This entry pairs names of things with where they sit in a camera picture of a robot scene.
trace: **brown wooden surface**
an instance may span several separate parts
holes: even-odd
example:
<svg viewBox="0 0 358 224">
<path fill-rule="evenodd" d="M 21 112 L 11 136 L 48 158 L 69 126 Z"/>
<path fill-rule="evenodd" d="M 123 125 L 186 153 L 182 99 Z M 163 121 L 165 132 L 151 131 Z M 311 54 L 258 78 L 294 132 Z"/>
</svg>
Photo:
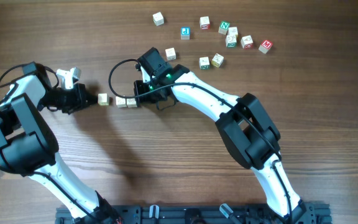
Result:
<svg viewBox="0 0 358 224">
<path fill-rule="evenodd" d="M 35 1 L 0 0 L 0 75 L 33 60 L 54 70 L 79 67 L 80 82 L 112 96 L 107 79 L 115 64 L 151 47 L 165 57 L 174 47 L 172 64 L 227 93 L 256 95 L 282 134 L 295 191 L 330 203 L 335 223 L 358 223 L 358 1 L 28 2 Z M 156 27 L 159 11 L 165 23 Z M 211 30 L 200 30 L 201 16 Z M 225 48 L 222 20 L 252 35 L 256 48 Z M 191 40 L 180 40 L 181 26 L 191 27 Z M 274 43 L 267 55 L 257 50 L 264 39 Z M 224 56 L 222 68 L 201 71 L 198 59 L 215 53 Z M 129 63 L 113 86 L 130 95 L 139 78 Z M 41 114 L 65 162 L 111 204 L 265 202 L 214 123 L 188 105 Z M 40 184 L 0 172 L 0 223 L 53 223 L 59 206 Z"/>
</svg>

